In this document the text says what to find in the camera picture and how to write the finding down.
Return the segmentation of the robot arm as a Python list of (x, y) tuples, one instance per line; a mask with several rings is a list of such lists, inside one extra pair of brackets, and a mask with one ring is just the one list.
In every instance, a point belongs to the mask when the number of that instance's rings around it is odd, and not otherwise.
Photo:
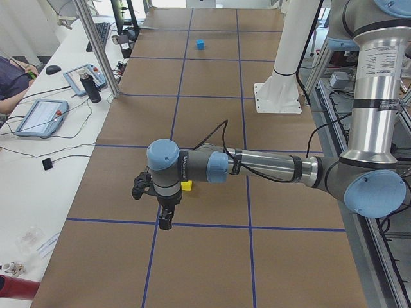
[(407, 187), (396, 173), (390, 147), (410, 40), (410, 2), (333, 1), (328, 37), (353, 41), (359, 49), (347, 149), (338, 158), (300, 158), (216, 147), (206, 141), (181, 150), (169, 139), (156, 140), (147, 149), (148, 182), (143, 191), (162, 207), (160, 229), (171, 228), (183, 181), (222, 183), (239, 174), (320, 189), (368, 218), (388, 216), (402, 205)]

